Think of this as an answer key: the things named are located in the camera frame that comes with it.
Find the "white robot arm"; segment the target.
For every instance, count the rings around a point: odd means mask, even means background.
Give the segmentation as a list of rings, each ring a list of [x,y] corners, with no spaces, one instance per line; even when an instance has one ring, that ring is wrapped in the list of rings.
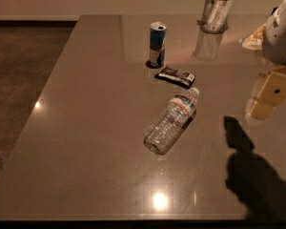
[[[273,10],[266,22],[262,50],[268,60],[286,66],[286,0]]]

